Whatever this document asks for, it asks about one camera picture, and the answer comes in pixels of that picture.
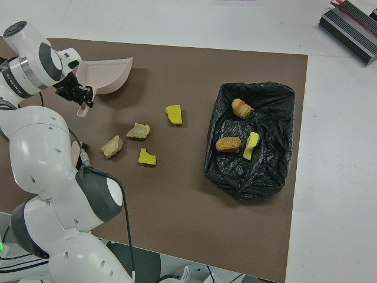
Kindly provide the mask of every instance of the red wire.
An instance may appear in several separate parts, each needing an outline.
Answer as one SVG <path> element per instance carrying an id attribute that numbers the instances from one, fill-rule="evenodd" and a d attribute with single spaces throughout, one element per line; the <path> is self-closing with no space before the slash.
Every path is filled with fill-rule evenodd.
<path id="1" fill-rule="evenodd" d="M 330 2 L 331 5 L 333 5 L 334 7 L 337 7 L 339 8 L 343 13 L 345 13 L 346 15 L 349 15 L 352 19 L 354 19 L 359 25 L 361 25 L 364 29 L 367 29 L 368 31 L 370 31 L 375 37 L 377 37 L 377 33 L 375 33 L 373 30 L 371 30 L 370 28 L 368 28 L 365 24 L 363 24 L 362 22 L 360 22 L 355 16 L 353 16 L 350 12 L 348 12 L 345 8 L 343 8 L 342 6 L 340 6 L 339 4 L 337 3 L 334 3 L 334 2 Z"/>

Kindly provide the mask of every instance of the brown mat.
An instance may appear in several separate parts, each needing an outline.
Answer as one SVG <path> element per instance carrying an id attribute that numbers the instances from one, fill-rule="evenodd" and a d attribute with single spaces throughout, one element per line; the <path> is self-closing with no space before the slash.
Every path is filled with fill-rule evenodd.
<path id="1" fill-rule="evenodd" d="M 134 245 L 284 281 L 307 56 L 68 39 L 51 43 L 57 50 L 75 48 L 83 60 L 134 57 L 126 84 L 116 93 L 98 96 L 85 119 L 76 116 L 77 104 L 64 101 L 52 89 L 44 92 L 45 105 L 62 114 L 90 145 L 92 165 L 124 184 Z M 3 40 L 0 50 L 2 57 L 14 56 Z M 296 92 L 292 164 L 280 193 L 238 202 L 203 175 L 211 112 L 221 84 L 265 81 L 288 85 Z M 39 97 L 23 106 L 27 104 L 39 104 Z M 181 127 L 166 117 L 164 110 L 170 104 L 182 106 Z M 126 138 L 135 122 L 150 125 L 145 141 Z M 99 148 L 116 134 L 124 147 L 107 160 Z M 157 156 L 156 167 L 137 163 L 141 147 Z M 0 208 L 12 212 L 29 196 L 12 179 L 8 144 L 3 140 L 0 152 Z M 93 233 L 127 243 L 123 213 Z"/>

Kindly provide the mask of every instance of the white table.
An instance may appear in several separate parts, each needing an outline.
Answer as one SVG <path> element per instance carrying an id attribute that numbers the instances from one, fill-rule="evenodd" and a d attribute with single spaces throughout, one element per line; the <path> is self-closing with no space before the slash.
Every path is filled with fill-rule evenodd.
<path id="1" fill-rule="evenodd" d="M 351 1 L 369 14 L 373 0 Z M 318 28 L 329 0 L 7 0 L 0 30 L 308 54 L 286 282 L 377 282 L 377 63 Z"/>

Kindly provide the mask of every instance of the black plastic bag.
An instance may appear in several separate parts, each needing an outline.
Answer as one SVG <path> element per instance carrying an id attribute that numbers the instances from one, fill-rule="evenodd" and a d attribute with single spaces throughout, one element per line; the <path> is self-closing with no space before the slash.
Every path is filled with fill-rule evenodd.
<path id="1" fill-rule="evenodd" d="M 243 120 L 232 110 L 232 101 L 242 99 L 254 108 Z M 266 198 L 279 192 L 288 175 L 292 156 L 295 93 L 277 83 L 223 84 L 214 105 L 208 132 L 204 175 L 238 200 Z M 250 132 L 260 136 L 252 160 L 243 158 Z M 216 150 L 223 137 L 239 137 L 237 153 Z"/>

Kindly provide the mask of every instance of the dustpan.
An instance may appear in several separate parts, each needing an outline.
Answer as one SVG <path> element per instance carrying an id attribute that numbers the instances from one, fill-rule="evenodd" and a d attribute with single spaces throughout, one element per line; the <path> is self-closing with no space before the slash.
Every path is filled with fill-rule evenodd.
<path id="1" fill-rule="evenodd" d="M 91 86 L 93 99 L 96 94 L 108 94 L 118 90 L 127 80 L 133 58 L 103 61 L 83 61 L 77 68 L 76 77 L 83 86 Z M 89 107 L 83 103 L 77 116 L 84 118 Z"/>

